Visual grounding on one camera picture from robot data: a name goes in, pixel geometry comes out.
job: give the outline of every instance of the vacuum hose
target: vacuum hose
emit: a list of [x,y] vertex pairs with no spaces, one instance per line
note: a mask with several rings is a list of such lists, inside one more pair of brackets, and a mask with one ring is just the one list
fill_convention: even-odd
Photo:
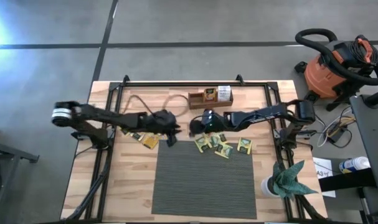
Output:
[[297,43],[302,44],[306,47],[310,47],[312,49],[317,50],[323,56],[327,57],[329,59],[329,66],[333,67],[342,77],[347,78],[348,80],[352,80],[355,82],[360,82],[363,85],[378,85],[378,62],[376,63],[374,67],[374,71],[376,72],[377,78],[371,78],[371,77],[363,77],[357,73],[350,72],[348,69],[343,67],[337,59],[334,57],[333,53],[325,47],[323,44],[320,44],[318,42],[314,42],[308,39],[303,38],[306,35],[314,35],[319,34],[323,35],[328,38],[328,40],[334,41],[337,40],[336,35],[327,29],[306,29],[303,30],[295,35],[295,40]]

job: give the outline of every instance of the gray carpet mat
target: gray carpet mat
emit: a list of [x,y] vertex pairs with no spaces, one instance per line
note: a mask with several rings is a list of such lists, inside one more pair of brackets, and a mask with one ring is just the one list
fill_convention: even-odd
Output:
[[152,214],[257,218],[252,156],[201,154],[194,141],[159,142]]

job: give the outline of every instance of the white flower pot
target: white flower pot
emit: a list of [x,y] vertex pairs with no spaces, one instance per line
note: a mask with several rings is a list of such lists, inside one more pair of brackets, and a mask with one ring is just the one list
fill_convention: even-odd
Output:
[[261,182],[261,190],[264,195],[267,197],[280,197],[279,195],[276,195],[272,193],[268,188],[268,180],[272,177],[272,175],[268,176],[267,178],[263,179]]

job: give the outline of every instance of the spray can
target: spray can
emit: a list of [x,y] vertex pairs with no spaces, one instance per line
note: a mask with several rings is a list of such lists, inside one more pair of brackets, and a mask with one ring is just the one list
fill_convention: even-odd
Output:
[[364,156],[348,159],[339,164],[339,170],[343,174],[367,168],[370,168],[370,163],[369,159]]

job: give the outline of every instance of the green plant leaf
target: green plant leaf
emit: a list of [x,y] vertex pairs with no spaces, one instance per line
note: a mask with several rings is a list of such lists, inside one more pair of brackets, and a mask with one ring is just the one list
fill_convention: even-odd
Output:
[[273,180],[276,181],[277,177],[280,175],[281,170],[277,162],[273,165]]
[[305,161],[301,161],[297,164],[294,164],[293,166],[291,166],[287,170],[284,170],[283,172],[281,172],[280,175],[282,175],[282,177],[281,177],[280,185],[285,185],[284,184],[285,182],[289,182],[290,180],[294,180],[295,177],[298,175],[298,173],[303,168],[304,163],[305,163]]
[[287,182],[285,185],[279,186],[282,189],[285,189],[285,192],[293,193],[296,195],[306,195],[306,194],[313,194],[318,193],[315,190],[310,189],[305,184],[298,183],[295,180]]
[[276,183],[273,184],[273,191],[274,191],[276,194],[278,194],[281,198],[286,197],[286,192],[285,192],[283,189],[281,189],[281,188],[278,186],[278,184],[276,184]]

